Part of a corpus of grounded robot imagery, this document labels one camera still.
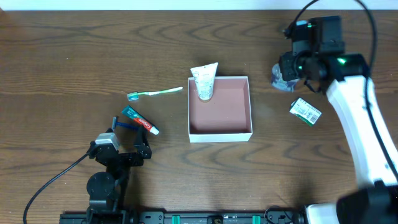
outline toothbrush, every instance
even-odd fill
[[[177,87],[177,88],[172,88],[172,89],[169,89],[169,90],[161,90],[161,91],[153,91],[153,92],[142,92],[142,93],[134,92],[134,93],[127,94],[127,99],[129,101],[133,101],[133,100],[138,100],[139,99],[139,95],[153,96],[153,95],[158,95],[158,94],[161,94],[161,93],[172,93],[172,92],[179,91],[179,90],[182,90],[182,86]]]

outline box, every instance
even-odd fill
[[[206,103],[199,100],[195,80],[188,79],[190,142],[248,141],[252,134],[248,77],[216,77]]]

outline green indicator light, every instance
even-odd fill
[[[343,58],[337,58],[337,61],[339,61],[340,64],[342,64],[342,65],[344,65],[347,62],[347,60],[345,60]]]

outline brown wooden surface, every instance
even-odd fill
[[[353,162],[327,99],[300,85],[271,87],[281,30],[296,11],[5,12],[0,17],[0,223],[22,223],[31,196],[82,156],[128,105],[126,93],[184,86],[131,105],[159,129],[152,159],[133,169],[126,203],[182,210],[265,210],[336,200],[356,188]],[[376,11],[379,106],[398,142],[398,14]],[[369,53],[361,11],[312,11],[344,18],[347,51]],[[190,144],[189,69],[219,62],[218,75],[249,77],[249,142]],[[309,127],[289,113],[298,96],[323,112]],[[121,121],[128,119],[121,115]],[[134,133],[117,131],[126,149]],[[29,223],[58,223],[88,206],[87,180],[104,167],[86,159],[44,190]]]

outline white wall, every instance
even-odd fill
[[[398,9],[398,0],[362,0],[370,9]],[[0,0],[5,10],[256,10],[301,9],[310,0]],[[361,9],[353,0],[322,0],[309,9]]]

